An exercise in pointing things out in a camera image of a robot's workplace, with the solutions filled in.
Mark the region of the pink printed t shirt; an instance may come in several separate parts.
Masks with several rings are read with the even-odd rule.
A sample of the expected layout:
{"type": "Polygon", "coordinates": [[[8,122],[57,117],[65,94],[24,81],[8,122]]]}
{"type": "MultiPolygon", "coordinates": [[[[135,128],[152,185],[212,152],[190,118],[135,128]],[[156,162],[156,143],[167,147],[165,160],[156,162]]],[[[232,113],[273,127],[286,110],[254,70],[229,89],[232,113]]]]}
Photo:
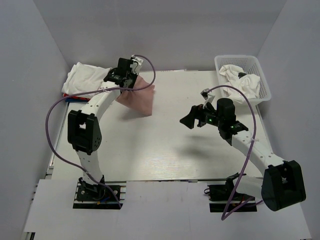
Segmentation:
{"type": "Polygon", "coordinates": [[[151,86],[138,91],[123,91],[116,101],[136,112],[151,116],[153,113],[153,101],[155,86],[151,86]]]}

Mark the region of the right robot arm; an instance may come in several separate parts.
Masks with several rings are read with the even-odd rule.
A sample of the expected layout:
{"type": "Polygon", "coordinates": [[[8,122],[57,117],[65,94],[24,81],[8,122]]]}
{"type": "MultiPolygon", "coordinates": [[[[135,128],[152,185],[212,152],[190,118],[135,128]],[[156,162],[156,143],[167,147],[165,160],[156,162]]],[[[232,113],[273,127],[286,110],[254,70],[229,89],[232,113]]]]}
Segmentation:
{"type": "Polygon", "coordinates": [[[199,128],[206,124],[217,127],[222,139],[249,157],[262,174],[250,177],[235,173],[227,177],[225,185],[212,192],[214,201],[221,195],[236,200],[244,194],[263,200],[275,212],[306,200],[299,163],[284,160],[254,139],[249,129],[236,119],[234,106],[214,109],[210,103],[194,105],[179,122],[189,129],[194,128],[195,122],[199,128]]]}

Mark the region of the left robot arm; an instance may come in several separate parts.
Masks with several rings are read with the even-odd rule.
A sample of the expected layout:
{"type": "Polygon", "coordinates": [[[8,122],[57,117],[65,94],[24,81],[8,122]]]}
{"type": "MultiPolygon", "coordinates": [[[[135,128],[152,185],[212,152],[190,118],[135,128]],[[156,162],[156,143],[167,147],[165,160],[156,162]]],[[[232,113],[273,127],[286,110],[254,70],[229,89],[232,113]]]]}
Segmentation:
{"type": "Polygon", "coordinates": [[[100,93],[95,94],[89,102],[78,111],[70,111],[67,119],[67,140],[76,151],[83,170],[83,181],[89,184],[88,193],[99,200],[105,196],[104,175],[98,160],[98,148],[102,143],[99,121],[113,101],[120,96],[119,89],[135,85],[140,70],[122,71],[113,68],[103,80],[100,93]]]}

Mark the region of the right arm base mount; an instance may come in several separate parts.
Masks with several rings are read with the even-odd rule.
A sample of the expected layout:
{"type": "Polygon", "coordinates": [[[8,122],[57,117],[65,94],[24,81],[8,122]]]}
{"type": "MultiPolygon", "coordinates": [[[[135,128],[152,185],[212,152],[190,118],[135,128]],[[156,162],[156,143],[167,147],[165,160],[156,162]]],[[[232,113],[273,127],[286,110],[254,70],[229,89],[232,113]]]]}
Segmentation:
{"type": "MultiPolygon", "coordinates": [[[[203,193],[208,196],[209,211],[210,213],[223,213],[228,199],[234,188],[233,180],[239,177],[239,173],[229,176],[225,181],[210,181],[207,183],[207,187],[203,193]]],[[[251,196],[243,193],[235,192],[232,197],[231,203],[228,206],[227,213],[244,203],[251,196]]]]}

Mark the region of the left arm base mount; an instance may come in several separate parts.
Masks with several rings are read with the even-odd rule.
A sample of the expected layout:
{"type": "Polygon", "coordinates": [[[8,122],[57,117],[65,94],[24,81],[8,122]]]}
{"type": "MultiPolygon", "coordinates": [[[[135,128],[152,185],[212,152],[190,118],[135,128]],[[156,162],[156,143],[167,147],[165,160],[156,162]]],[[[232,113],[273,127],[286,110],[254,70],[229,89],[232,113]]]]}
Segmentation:
{"type": "Polygon", "coordinates": [[[78,179],[73,209],[82,210],[120,210],[126,195],[125,182],[107,182],[109,188],[99,184],[87,184],[78,179]]]}

